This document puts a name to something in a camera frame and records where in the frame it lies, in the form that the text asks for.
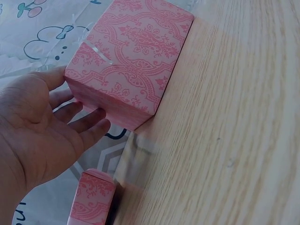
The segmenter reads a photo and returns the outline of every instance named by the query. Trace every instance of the wooden table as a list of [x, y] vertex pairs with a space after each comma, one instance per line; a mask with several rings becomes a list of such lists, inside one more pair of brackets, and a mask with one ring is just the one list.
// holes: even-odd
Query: wooden table
[[300, 224], [300, 1], [206, 0], [154, 119], [131, 134], [115, 225]]

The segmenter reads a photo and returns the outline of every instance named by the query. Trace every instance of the blue outline drawing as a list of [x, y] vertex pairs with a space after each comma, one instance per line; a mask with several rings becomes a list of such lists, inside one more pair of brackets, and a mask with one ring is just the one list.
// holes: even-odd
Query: blue outline drawing
[[[65, 26], [65, 27], [58, 27], [58, 26], [44, 27], [43, 29], [41, 29], [41, 30], [37, 33], [37, 39], [28, 42], [28, 43], [24, 46], [23, 51], [24, 51], [25, 55], [26, 55], [28, 58], [30, 58], [30, 59], [32, 59], [32, 60], [40, 60], [40, 59], [41, 59], [41, 58], [34, 58], [34, 57], [29, 56], [29, 54], [26, 52], [26, 47], [27, 47], [29, 44], [33, 43], [33, 42], [39, 42], [39, 41], [40, 41], [40, 42], [42, 42], [42, 43], [49, 43], [50, 41], [47, 41], [47, 40], [45, 40], [45, 39], [43, 40], [42, 38], [40, 38], [40, 33], [41, 33], [42, 31], [46, 30], [46, 29], [49, 29], [49, 28], [57, 28], [57, 29], [61, 29], [61, 32], [55, 37], [55, 39], [57, 39], [57, 40], [62, 40], [62, 39], [65, 39], [67, 33], [70, 32], [70, 31], [72, 31], [75, 27], [72, 26], [72, 25], [67, 25], [67, 26]], [[76, 26], [76, 28], [83, 28], [83, 29], [85, 29], [85, 30], [87, 30], [87, 31], [90, 31], [88, 28], [83, 27], [83, 26]]]
[[97, 5], [100, 5], [101, 4], [101, 2], [99, 1], [99, 0], [92, 0], [92, 1], [90, 1], [91, 3], [94, 3], [94, 4], [97, 4]]
[[[46, 1], [47, 1], [47, 0], [45, 0], [45, 1], [42, 2], [42, 3], [35, 3], [35, 1], [33, 1], [32, 3], [29, 3], [28, 5], [26, 5], [24, 2], [23, 2], [23, 3], [20, 3], [20, 4], [18, 5], [18, 10], [19, 10], [19, 12], [18, 12], [18, 14], [17, 14], [17, 17], [20, 18], [20, 17], [23, 15], [24, 10], [27, 10], [27, 11], [28, 11], [27, 16], [28, 16], [29, 18], [33, 18], [33, 17], [38, 16], [38, 15], [43, 11], [43, 8], [40, 7], [40, 6], [31, 8], [30, 6], [31, 6], [31, 5], [41, 5], [41, 4], [44, 4]], [[34, 10], [35, 8], [36, 8], [36, 9], [39, 9], [40, 11], [39, 11], [36, 15], [30, 16], [30, 11]]]
[[126, 134], [126, 132], [127, 132], [127, 130], [123, 129], [122, 132], [121, 132], [121, 134], [119, 134], [118, 136], [113, 136], [110, 133], [107, 133], [105, 136], [109, 137], [110, 139], [113, 139], [113, 140], [118, 140], [118, 139], [121, 139], [122, 137], [124, 137], [124, 135]]

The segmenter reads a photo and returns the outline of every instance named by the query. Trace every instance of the small pink box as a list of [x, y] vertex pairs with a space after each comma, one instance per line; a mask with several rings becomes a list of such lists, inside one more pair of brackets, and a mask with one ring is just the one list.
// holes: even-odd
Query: small pink box
[[114, 0], [66, 69], [74, 96], [135, 130], [155, 115], [193, 20], [164, 0]]
[[104, 225], [115, 188], [108, 174], [95, 169], [83, 172], [67, 225]]

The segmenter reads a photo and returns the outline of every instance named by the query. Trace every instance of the damask pattern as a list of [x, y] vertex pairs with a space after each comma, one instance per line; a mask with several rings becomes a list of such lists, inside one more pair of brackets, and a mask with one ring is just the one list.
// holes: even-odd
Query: damask pattern
[[[104, 108], [115, 124], [137, 128], [156, 113], [193, 19], [163, 0], [115, 0], [87, 37], [97, 51], [82, 43], [66, 69], [78, 82], [75, 97], [92, 88], [89, 105]], [[100, 95], [115, 100], [105, 104]], [[115, 108], [121, 116], [109, 114]]]
[[70, 217], [89, 223], [105, 224], [115, 185], [102, 172], [90, 169], [79, 180]]

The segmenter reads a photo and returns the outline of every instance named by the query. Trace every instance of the box lid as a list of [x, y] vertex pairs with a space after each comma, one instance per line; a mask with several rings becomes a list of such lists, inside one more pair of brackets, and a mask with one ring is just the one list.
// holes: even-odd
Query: box lid
[[91, 175], [91, 176], [94, 176], [94, 177], [97, 177], [99, 179], [105, 180], [107, 182], [114, 183], [112, 177], [110, 175], [108, 175], [107, 173], [105, 173], [105, 172], [101, 172], [101, 171], [96, 170], [96, 169], [88, 169], [84, 173], [88, 174], [88, 175]]

